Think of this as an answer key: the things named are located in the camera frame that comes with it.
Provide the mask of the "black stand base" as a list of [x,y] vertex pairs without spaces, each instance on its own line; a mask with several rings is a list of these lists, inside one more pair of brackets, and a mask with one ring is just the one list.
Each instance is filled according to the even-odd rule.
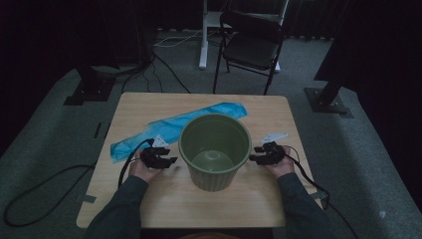
[[352,119],[350,108],[346,107],[338,92],[341,85],[328,82],[322,89],[305,88],[308,101],[314,113],[338,114],[341,118]]
[[77,68],[81,80],[71,96],[65,101],[65,106],[81,106],[84,102],[106,102],[115,82],[114,77],[108,77],[97,72],[91,66]]

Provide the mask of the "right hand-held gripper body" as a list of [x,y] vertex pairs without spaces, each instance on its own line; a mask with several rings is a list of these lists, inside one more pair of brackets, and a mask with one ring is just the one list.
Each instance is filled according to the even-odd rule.
[[261,140],[265,152],[264,161],[262,162],[262,165],[277,164],[285,157],[286,153],[283,147],[277,144],[277,141],[287,136],[288,135],[285,132],[268,133]]

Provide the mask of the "black folding chair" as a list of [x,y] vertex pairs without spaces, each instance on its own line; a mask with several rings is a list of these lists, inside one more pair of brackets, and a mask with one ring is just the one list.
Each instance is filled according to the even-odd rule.
[[266,76],[265,95],[273,81],[286,37],[284,27],[277,21],[239,11],[226,11],[219,17],[221,42],[214,74],[216,93],[221,60],[226,70],[238,68]]

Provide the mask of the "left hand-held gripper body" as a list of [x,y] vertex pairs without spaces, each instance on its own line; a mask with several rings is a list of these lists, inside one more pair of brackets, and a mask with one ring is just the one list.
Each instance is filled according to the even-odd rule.
[[148,147],[146,147],[141,153],[141,160],[148,168],[163,169],[168,167],[161,167],[159,160],[164,158],[164,155],[155,154],[155,148],[165,147],[168,148],[168,143],[161,137],[157,135],[155,138],[152,138],[148,141]]

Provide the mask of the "green plastic bin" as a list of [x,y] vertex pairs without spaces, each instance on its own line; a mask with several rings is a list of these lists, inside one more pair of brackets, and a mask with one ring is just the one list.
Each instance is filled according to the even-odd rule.
[[252,141],[239,120],[206,114],[183,128],[178,148],[192,182],[202,190],[215,192],[231,184],[249,158]]

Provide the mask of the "person's right hand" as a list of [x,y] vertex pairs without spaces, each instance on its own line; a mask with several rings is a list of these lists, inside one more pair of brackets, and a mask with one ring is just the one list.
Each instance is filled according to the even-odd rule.
[[291,150],[284,146],[285,156],[281,161],[279,161],[277,164],[273,165],[266,165],[265,168],[268,169],[276,179],[279,177],[293,173],[295,171],[295,164],[294,162],[289,158]]

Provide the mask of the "blue plastic bag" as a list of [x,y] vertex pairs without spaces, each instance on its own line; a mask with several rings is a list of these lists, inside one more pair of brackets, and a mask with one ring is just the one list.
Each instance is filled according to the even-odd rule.
[[111,161],[118,163],[126,160],[142,141],[156,138],[158,135],[166,143],[174,143],[178,141],[181,131],[191,120],[206,114],[223,114],[240,119],[245,117],[248,112],[243,104],[223,102],[175,117],[152,121],[144,131],[113,143],[110,146]]

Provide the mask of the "person's left hand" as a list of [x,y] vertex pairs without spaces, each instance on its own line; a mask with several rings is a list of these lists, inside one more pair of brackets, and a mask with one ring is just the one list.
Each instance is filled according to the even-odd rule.
[[136,176],[149,183],[153,178],[161,173],[161,169],[148,168],[140,159],[141,150],[137,150],[134,155],[134,161],[129,164],[129,175]]

